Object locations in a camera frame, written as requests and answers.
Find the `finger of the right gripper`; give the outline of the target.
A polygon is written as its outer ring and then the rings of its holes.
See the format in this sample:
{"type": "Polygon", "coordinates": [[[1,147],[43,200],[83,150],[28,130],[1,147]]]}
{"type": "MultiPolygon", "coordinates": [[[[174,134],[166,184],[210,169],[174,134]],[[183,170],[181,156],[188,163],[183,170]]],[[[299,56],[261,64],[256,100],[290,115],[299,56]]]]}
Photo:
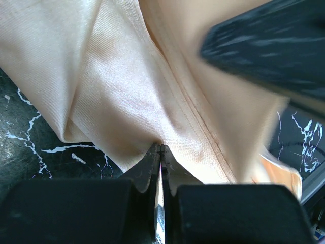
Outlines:
{"type": "Polygon", "coordinates": [[[271,1],[212,27],[211,65],[324,111],[324,1],[271,1]]]}

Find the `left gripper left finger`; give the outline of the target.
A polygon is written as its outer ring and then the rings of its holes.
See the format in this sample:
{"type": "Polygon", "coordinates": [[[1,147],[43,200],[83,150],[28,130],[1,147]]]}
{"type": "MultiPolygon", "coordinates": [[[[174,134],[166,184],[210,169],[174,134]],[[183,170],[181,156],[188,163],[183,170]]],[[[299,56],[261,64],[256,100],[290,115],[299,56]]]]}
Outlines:
{"type": "Polygon", "coordinates": [[[134,206],[140,211],[151,241],[156,241],[159,170],[160,145],[153,144],[143,159],[121,176],[131,180],[142,197],[134,206]]]}

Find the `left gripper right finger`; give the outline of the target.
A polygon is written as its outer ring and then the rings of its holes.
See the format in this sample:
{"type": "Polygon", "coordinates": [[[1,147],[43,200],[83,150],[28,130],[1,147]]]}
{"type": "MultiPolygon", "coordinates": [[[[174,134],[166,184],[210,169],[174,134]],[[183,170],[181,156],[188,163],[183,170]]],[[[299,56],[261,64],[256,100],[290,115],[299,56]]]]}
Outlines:
{"type": "Polygon", "coordinates": [[[202,182],[177,162],[167,145],[161,146],[161,173],[165,211],[165,241],[166,243],[182,243],[177,189],[182,185],[201,185],[202,182]]]}

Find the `peach cloth napkin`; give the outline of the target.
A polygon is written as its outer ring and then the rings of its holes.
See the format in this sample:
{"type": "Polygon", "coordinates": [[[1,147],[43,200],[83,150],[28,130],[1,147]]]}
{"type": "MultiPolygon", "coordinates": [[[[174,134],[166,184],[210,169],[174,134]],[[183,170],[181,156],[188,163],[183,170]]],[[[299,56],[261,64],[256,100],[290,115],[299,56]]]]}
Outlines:
{"type": "Polygon", "coordinates": [[[271,156],[287,98],[205,63],[210,27],[262,1],[1,1],[1,68],[67,143],[122,171],[156,142],[205,184],[285,185],[271,156]]]}

